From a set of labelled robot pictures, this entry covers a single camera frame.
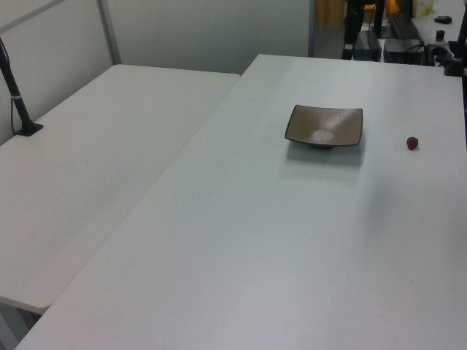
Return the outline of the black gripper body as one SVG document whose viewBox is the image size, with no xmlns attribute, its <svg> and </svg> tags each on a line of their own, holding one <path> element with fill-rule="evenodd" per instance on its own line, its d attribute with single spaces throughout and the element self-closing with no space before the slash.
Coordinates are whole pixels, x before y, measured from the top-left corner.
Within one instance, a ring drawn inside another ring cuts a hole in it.
<svg viewBox="0 0 467 350">
<path fill-rule="evenodd" d="M 346 1 L 347 14 L 345 17 L 345 36 L 357 36 L 360 33 L 364 18 L 364 0 Z"/>
</svg>

